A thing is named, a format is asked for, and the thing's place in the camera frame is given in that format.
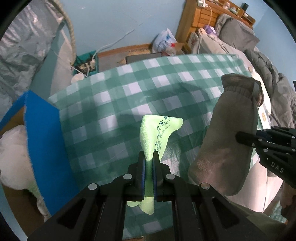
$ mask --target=brown sock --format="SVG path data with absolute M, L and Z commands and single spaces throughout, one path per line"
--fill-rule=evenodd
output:
M 258 81 L 240 74 L 221 77 L 224 92 L 215 105 L 211 123 L 190 165 L 188 177 L 194 184 L 209 183 L 222 195 L 237 194 L 250 168 L 252 148 L 235 140 L 238 131 L 256 134 L 263 93 Z

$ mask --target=silver fabric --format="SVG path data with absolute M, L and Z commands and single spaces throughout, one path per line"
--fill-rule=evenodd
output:
M 47 0 L 32 0 L 0 41 L 0 120 L 28 90 L 63 20 Z

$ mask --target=screw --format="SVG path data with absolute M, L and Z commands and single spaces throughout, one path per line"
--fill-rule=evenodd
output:
M 91 183 L 88 186 L 89 190 L 96 190 L 97 187 L 98 187 L 98 185 L 96 183 Z
M 133 175 L 132 174 L 129 174 L 129 173 L 126 173 L 126 174 L 123 175 L 123 178 L 125 180 L 130 180 L 132 177 L 133 177 Z
M 167 174 L 165 177 L 166 177 L 167 179 L 169 179 L 169 180 L 173 180 L 173 179 L 175 178 L 175 175 L 169 173 L 169 174 Z
M 202 184 L 200 184 L 200 186 L 202 189 L 205 189 L 205 190 L 210 189 L 210 185 L 208 183 L 202 183 Z

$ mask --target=plastic bag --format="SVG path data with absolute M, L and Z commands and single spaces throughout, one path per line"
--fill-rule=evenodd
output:
M 15 190 L 27 189 L 35 182 L 27 148 L 27 131 L 19 125 L 0 139 L 0 180 Z
M 171 46 L 172 43 L 176 43 L 172 32 L 167 30 L 162 31 L 154 40 L 152 45 L 152 53 L 165 51 L 167 47 Z

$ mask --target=white cup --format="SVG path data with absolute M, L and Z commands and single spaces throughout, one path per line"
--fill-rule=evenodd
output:
M 79 74 L 75 74 L 72 79 L 71 79 L 71 84 L 79 81 L 79 80 L 83 80 L 84 79 L 84 75 L 79 73 Z

